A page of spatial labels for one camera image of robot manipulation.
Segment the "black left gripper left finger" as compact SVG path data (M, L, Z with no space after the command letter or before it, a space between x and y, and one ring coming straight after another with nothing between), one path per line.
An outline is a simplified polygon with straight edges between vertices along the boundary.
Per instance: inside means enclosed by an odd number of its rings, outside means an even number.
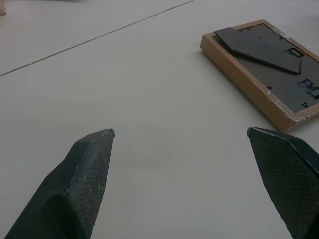
M115 133L76 141L42 181L7 239L89 239L105 192Z

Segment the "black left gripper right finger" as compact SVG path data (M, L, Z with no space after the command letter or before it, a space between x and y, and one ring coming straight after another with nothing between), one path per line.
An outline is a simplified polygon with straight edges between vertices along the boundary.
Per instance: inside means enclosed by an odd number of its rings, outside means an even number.
M288 134L250 127L256 163L271 201L294 239L319 237L319 155Z

